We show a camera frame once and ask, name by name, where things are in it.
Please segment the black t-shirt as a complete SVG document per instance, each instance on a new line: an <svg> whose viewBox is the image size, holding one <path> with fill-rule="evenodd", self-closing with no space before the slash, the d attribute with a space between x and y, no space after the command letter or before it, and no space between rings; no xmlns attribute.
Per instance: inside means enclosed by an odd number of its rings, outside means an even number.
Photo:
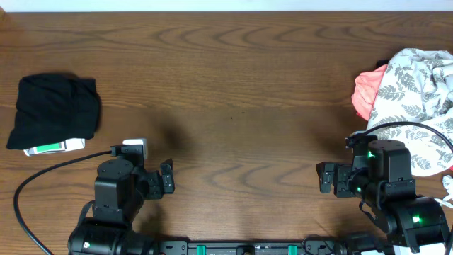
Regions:
<svg viewBox="0 0 453 255"><path fill-rule="evenodd" d="M14 127L7 149L30 149L78 138L90 140L98 127L101 100L96 80L43 73L18 83Z"/></svg>

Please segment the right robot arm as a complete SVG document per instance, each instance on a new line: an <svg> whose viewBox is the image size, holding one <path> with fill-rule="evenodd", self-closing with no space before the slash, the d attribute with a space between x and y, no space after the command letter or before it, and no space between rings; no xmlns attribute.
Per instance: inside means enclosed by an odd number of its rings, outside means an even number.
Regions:
<svg viewBox="0 0 453 255"><path fill-rule="evenodd" d="M429 244L452 247L452 233L441 205L416 193L411 153L403 142L375 135L347 138L353 159L349 164L323 161L316 165L322 193L357 197L370 211L365 215L388 242L412 252Z"/></svg>

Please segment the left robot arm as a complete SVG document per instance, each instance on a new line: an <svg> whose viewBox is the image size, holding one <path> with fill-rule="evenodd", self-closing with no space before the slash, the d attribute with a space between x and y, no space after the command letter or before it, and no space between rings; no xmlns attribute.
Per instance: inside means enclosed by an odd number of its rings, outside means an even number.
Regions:
<svg viewBox="0 0 453 255"><path fill-rule="evenodd" d="M159 200L175 191L173 160L158 171L144 168L144 147L112 146L114 157L100 164L94 184L95 199L87 203L68 239L70 254L155 255L153 238L135 232L132 223L146 200Z"/></svg>

